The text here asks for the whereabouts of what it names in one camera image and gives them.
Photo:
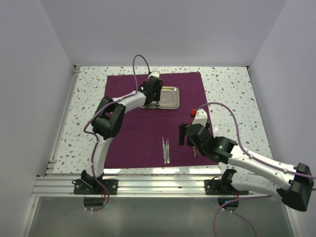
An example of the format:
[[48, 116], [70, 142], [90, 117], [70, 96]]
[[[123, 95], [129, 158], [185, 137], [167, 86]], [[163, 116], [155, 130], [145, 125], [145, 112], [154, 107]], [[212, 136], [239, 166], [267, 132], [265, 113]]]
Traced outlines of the steel tweezers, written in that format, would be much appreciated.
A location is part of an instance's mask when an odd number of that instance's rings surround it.
[[196, 158], [199, 155], [199, 151], [196, 147], [193, 147], [193, 153], [194, 153], [194, 158]]

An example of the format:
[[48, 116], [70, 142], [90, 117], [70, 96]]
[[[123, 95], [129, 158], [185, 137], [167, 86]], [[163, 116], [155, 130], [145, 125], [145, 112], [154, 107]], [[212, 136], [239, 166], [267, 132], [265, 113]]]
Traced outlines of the steel instrument tray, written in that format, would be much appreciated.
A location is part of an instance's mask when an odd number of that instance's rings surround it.
[[175, 86], [163, 86], [160, 101], [153, 101], [151, 103], [160, 104], [158, 110], [176, 110], [180, 107], [180, 90]]

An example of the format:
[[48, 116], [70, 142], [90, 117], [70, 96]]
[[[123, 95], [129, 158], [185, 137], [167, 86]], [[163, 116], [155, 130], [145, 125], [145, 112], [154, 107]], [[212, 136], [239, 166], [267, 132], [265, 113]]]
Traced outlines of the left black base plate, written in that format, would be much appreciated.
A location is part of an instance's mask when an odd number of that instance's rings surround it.
[[[104, 179], [100, 181], [106, 188], [107, 194], [109, 195], [116, 195], [119, 181], [116, 179]], [[74, 194], [75, 195], [100, 195], [104, 194], [104, 189], [96, 183], [93, 186], [86, 184], [81, 179], [76, 179], [72, 181], [74, 187]]]

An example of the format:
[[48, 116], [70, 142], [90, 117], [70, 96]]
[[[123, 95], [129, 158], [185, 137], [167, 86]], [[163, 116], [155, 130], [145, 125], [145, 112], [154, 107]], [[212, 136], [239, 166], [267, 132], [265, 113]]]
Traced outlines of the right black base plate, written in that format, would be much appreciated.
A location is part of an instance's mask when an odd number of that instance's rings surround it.
[[221, 179], [215, 176], [212, 179], [204, 180], [204, 190], [206, 195], [248, 195], [249, 191], [238, 191], [232, 185], [222, 184]]

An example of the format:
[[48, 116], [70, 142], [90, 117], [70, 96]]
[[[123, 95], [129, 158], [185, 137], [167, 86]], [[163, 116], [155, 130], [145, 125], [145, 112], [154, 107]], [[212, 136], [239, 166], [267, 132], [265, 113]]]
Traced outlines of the aluminium rail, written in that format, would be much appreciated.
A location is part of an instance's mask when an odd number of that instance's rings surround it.
[[[219, 191], [209, 191], [207, 181], [219, 181], [221, 174], [152, 174], [152, 175], [106, 175], [103, 181], [108, 185], [111, 197], [120, 198], [217, 198], [225, 197]], [[239, 191], [248, 191], [249, 196], [276, 195], [276, 182], [255, 174], [233, 176], [233, 184]], [[86, 197], [100, 198], [101, 192], [77, 183], [79, 176], [38, 177], [31, 195], [34, 197]]]
[[71, 101], [72, 101], [73, 92], [74, 92], [74, 89], [75, 89], [75, 86], [76, 86], [76, 83], [77, 83], [77, 80], [78, 80], [78, 76], [79, 76], [79, 73], [80, 73], [80, 68], [81, 68], [81, 65], [74, 65], [74, 74], [73, 74], [73, 77], [72, 77], [72, 80], [71, 80], [71, 86], [70, 86], [69, 92], [67, 94], [66, 104], [65, 104], [64, 109], [62, 111], [62, 117], [61, 117], [61, 120], [60, 120], [60, 123], [59, 123], [59, 126], [58, 126], [58, 130], [57, 130], [57, 134], [56, 134], [55, 140], [53, 142], [53, 147], [52, 147], [52, 150], [51, 150], [51, 153], [50, 153], [50, 156], [49, 156], [49, 160], [48, 160], [48, 163], [47, 163], [47, 167], [46, 167], [44, 176], [46, 176], [46, 175], [53, 175], [54, 166], [55, 166], [55, 163], [57, 162], [56, 154], [58, 153], [60, 140], [61, 140], [61, 137], [62, 137], [62, 134], [63, 134], [63, 129], [64, 129], [64, 126], [65, 126], [65, 123], [66, 123], [66, 120], [67, 120], [69, 107], [70, 107], [70, 104], [71, 104]]

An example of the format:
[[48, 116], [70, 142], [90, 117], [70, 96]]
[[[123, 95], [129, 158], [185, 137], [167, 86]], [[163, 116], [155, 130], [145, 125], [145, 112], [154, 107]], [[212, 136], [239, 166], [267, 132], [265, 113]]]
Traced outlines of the aluminium left side rail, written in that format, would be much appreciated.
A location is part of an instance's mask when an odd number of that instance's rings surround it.
[[77, 83], [77, 80], [78, 80], [78, 76], [79, 76], [79, 73], [80, 73], [80, 68], [81, 68], [81, 65], [74, 65], [74, 74], [73, 74], [73, 77], [72, 77], [72, 80], [71, 80], [71, 86], [70, 86], [69, 92], [67, 94], [66, 104], [65, 104], [64, 109], [62, 111], [62, 117], [61, 117], [61, 120], [60, 120], [60, 123], [59, 123], [59, 126], [58, 126], [58, 130], [57, 130], [57, 134], [56, 134], [55, 140], [53, 142], [53, 147], [52, 147], [52, 150], [51, 150], [51, 153], [50, 153], [50, 156], [49, 156], [49, 160], [48, 160], [48, 163], [47, 163], [47, 167], [46, 167], [44, 176], [46, 176], [46, 175], [53, 175], [54, 166], [55, 166], [55, 163], [57, 162], [56, 154], [58, 153], [60, 140], [61, 140], [61, 137], [62, 137], [62, 134], [63, 134], [63, 129], [64, 129], [64, 126], [65, 126], [65, 123], [66, 123], [66, 120], [67, 120], [69, 107], [70, 107], [70, 104], [71, 104], [71, 101], [72, 101], [73, 92], [74, 92], [74, 89], [75, 89], [75, 86], [76, 86], [76, 83]]

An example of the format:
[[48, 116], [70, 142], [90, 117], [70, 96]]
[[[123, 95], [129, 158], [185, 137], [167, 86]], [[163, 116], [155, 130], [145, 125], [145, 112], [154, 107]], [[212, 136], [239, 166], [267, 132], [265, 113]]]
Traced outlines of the purple surgical cloth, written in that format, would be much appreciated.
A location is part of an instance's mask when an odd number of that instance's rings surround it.
[[207, 102], [199, 72], [162, 74], [164, 86], [180, 92], [180, 106], [175, 110], [136, 108], [124, 115], [122, 127], [109, 147], [105, 168], [152, 168], [164, 165], [163, 139], [169, 140], [171, 166], [214, 165], [193, 149], [179, 145], [179, 125], [192, 123], [190, 110]]

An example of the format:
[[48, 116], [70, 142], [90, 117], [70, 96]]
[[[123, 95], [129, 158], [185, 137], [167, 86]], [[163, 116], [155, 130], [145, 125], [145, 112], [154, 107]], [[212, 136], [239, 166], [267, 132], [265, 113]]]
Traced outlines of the steel scalpel handle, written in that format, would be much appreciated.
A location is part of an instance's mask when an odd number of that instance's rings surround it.
[[167, 157], [166, 157], [166, 145], [165, 145], [164, 137], [162, 137], [162, 148], [163, 148], [163, 159], [164, 159], [164, 164], [167, 164]]
[[167, 149], [167, 164], [170, 164], [170, 146], [169, 146], [169, 139], [166, 141], [166, 149]]

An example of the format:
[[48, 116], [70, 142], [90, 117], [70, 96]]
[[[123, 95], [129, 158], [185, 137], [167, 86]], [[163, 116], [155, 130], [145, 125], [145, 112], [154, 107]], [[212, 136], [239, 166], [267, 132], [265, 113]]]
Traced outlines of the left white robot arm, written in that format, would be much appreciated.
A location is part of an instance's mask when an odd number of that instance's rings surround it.
[[94, 116], [84, 126], [84, 133], [96, 137], [96, 144], [91, 154], [91, 168], [81, 173], [85, 188], [92, 194], [106, 191], [102, 177], [109, 146], [118, 135], [124, 115], [136, 108], [146, 106], [160, 100], [162, 80], [158, 71], [148, 75], [135, 91], [118, 98], [104, 97]]

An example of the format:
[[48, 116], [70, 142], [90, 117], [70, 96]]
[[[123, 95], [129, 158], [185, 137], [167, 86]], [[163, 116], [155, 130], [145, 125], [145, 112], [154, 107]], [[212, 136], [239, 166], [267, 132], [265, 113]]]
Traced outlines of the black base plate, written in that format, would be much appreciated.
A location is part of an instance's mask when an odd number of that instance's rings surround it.
[[[106, 188], [107, 194], [109, 195], [116, 195], [119, 181], [116, 179], [104, 179], [100, 181]], [[96, 183], [93, 186], [86, 184], [81, 179], [76, 179], [72, 181], [74, 187], [74, 194], [75, 195], [100, 195], [104, 194], [104, 189]]]
[[212, 179], [204, 180], [204, 190], [206, 195], [248, 195], [249, 191], [238, 191], [232, 185], [222, 184], [221, 179], [215, 176]]

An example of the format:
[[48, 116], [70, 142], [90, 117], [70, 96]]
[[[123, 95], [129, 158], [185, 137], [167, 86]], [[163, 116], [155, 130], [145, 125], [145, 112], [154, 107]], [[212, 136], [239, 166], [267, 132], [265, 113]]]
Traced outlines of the steel scissors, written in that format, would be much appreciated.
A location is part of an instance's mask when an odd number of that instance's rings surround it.
[[160, 107], [160, 104], [157, 103], [150, 103], [145, 106], [145, 109], [158, 109]]

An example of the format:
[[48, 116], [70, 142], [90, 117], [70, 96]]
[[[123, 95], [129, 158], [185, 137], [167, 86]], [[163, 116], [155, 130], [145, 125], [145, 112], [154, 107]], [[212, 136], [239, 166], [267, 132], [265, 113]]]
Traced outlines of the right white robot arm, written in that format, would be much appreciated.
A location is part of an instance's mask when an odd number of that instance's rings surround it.
[[202, 156], [211, 161], [248, 171], [237, 174], [227, 169], [219, 185], [223, 193], [253, 191], [279, 197], [286, 206], [297, 211], [307, 211], [314, 177], [306, 164], [290, 165], [265, 157], [257, 158], [236, 141], [213, 136], [208, 124], [180, 124], [179, 145], [184, 144], [196, 147]]

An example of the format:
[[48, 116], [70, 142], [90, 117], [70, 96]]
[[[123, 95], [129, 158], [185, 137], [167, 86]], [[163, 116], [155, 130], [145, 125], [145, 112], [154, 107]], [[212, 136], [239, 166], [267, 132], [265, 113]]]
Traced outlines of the aluminium front rail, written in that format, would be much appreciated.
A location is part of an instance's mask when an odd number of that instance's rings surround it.
[[[111, 197], [120, 198], [217, 198], [225, 197], [219, 191], [209, 191], [207, 181], [219, 181], [221, 174], [152, 174], [152, 175], [106, 175], [103, 181], [108, 185]], [[233, 184], [239, 191], [248, 191], [249, 196], [276, 195], [276, 182], [255, 174], [233, 176]], [[79, 176], [38, 177], [31, 195], [34, 197], [86, 197], [100, 198], [101, 192], [77, 183]]]

